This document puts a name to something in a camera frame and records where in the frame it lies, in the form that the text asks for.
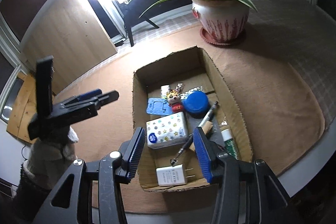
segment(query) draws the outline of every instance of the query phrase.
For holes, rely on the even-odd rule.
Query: white and red ceramic pot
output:
[[[244,30],[250,8],[238,0],[192,0],[193,14],[215,44],[230,44]]]

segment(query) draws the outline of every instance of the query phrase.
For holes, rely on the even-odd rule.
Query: blue plastic holder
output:
[[[194,91],[182,101],[184,109],[192,116],[206,114],[209,110],[209,100],[207,95],[202,91]]]
[[[163,98],[149,98],[146,112],[148,114],[160,116],[168,116],[173,114],[173,111],[167,100]]]

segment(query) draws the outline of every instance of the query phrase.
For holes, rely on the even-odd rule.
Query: blue round container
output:
[[[194,91],[182,101],[184,109],[195,118],[204,116],[209,110],[209,100],[202,91]]]

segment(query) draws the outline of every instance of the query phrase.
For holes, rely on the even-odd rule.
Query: cardboard box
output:
[[[232,133],[237,142],[241,159],[252,160],[252,149],[242,114],[236,101],[226,85],[223,76],[216,68],[206,51],[199,47],[191,47],[180,52],[174,52],[165,58],[150,63],[134,73],[133,78],[133,125],[146,127],[146,122],[158,118],[146,113],[147,100],[150,97],[159,98],[162,85],[174,88],[178,83],[184,83],[183,91],[196,86],[203,86],[210,103],[217,100],[219,108],[216,119],[220,124],[224,115],[231,126]],[[156,168],[170,165],[182,145],[174,145],[160,149],[150,149],[145,144],[138,167],[140,185],[147,191],[181,191],[189,188],[204,187],[208,183],[203,178],[196,154],[186,151],[179,158],[178,164],[183,164],[189,179],[187,185],[158,186]]]

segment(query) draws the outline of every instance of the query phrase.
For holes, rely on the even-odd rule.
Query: white power adapter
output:
[[[184,176],[183,164],[157,168],[156,176],[159,186],[184,185],[188,182]]]

